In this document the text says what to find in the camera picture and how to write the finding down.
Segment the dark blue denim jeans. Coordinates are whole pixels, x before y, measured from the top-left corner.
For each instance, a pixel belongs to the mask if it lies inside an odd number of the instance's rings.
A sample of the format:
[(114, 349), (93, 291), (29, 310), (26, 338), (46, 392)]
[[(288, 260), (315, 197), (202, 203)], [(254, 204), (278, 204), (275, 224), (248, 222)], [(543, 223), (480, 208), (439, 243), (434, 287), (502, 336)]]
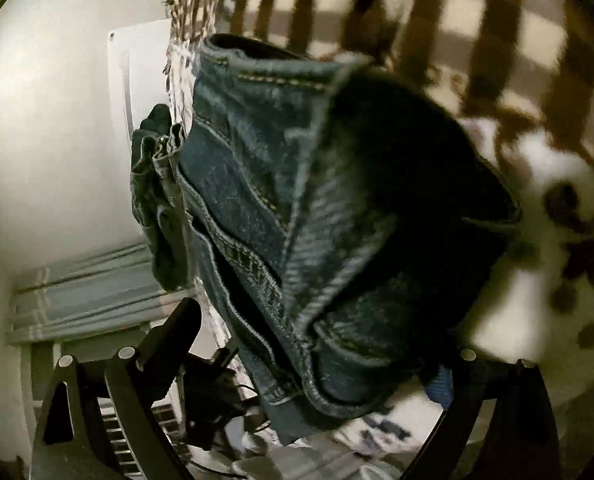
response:
[(192, 70), (187, 226), (280, 441), (432, 382), (521, 222), (498, 171), (370, 58), (215, 35)]

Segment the green striped curtain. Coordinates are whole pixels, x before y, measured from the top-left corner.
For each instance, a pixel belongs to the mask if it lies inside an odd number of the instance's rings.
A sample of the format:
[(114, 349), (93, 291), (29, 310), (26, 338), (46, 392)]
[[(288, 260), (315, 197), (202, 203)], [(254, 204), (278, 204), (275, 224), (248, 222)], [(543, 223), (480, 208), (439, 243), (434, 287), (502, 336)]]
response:
[(167, 318), (193, 287), (167, 292), (137, 242), (21, 273), (12, 282), (9, 344), (70, 340)]

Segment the dark green folded blanket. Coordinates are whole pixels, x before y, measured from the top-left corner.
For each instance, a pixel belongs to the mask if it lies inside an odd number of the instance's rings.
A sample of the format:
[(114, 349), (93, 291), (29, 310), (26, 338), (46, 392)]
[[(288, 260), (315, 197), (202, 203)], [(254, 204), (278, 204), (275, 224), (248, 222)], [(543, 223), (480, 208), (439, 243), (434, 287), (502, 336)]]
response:
[(189, 287), (192, 266), (177, 180), (184, 130), (169, 106), (155, 105), (131, 134), (131, 207), (151, 251), (154, 278), (167, 292)]

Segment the floral bed blanket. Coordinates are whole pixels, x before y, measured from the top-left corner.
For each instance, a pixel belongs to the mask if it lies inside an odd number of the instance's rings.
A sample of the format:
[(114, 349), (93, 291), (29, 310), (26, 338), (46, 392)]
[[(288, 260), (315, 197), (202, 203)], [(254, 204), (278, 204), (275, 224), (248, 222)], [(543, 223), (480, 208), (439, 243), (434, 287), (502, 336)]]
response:
[[(463, 347), (494, 361), (534, 361), (556, 407), (594, 386), (590, 0), (175, 0), (168, 78), (184, 141), (192, 66), (215, 35), (316, 61), (370, 58), (454, 118), (522, 218), (442, 366)], [(416, 448), (442, 410), (424, 384), (411, 378), (377, 410), (326, 431), (372, 427), (393, 405)]]

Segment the white bed headboard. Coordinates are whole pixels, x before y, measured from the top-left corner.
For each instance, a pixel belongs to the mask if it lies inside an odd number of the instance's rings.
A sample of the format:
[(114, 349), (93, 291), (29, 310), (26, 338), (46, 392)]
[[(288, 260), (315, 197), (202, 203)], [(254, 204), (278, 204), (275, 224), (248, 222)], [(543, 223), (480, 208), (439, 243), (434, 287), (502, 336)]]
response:
[(170, 20), (116, 28), (107, 36), (108, 93), (118, 148), (131, 153), (131, 134), (156, 104), (168, 103)]

